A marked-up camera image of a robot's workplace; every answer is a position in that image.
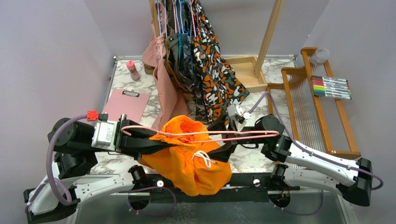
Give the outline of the pink wire hanger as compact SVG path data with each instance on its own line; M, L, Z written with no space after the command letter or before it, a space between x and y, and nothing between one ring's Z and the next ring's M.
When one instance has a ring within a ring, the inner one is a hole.
M190 141L189 143L206 143L206 142L219 142L219 141L237 141L237 140L249 140L249 139L257 139L257 138L271 138L277 137L280 135L278 131L205 131L205 132L192 132L192 133L168 133L159 130L155 130L150 127L146 126L125 126L121 128L121 132L131 136L132 134L129 133L127 130L129 129L146 129L149 131L153 131L155 134L165 135L165 136L188 136L188 135L203 135L203 134L236 134L237 137L230 137L230 138L223 138L218 140L200 140L200 141Z

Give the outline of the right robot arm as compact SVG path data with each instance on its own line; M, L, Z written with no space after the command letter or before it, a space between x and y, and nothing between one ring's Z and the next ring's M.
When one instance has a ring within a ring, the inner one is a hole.
M370 205L372 162L327 154L283 134L285 126L273 114L258 119L254 126L242 129L241 140L232 140L209 152L212 160L227 162L237 145L262 144L261 153L278 162L269 183L281 190L290 187L310 187L333 192L348 202Z

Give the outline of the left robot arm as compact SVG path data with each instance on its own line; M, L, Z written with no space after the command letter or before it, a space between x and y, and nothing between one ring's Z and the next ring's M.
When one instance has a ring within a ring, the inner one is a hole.
M152 196L165 190L163 185L154 184L142 166L134 165L97 182L77 184L77 180L98 163L97 152L117 152L140 160L143 155L169 147L168 143L151 140L156 133L125 114L117 121L96 111L60 119L48 134L46 177L36 188L23 193L28 223L62 220L85 204L119 192L127 192L130 209L142 213Z

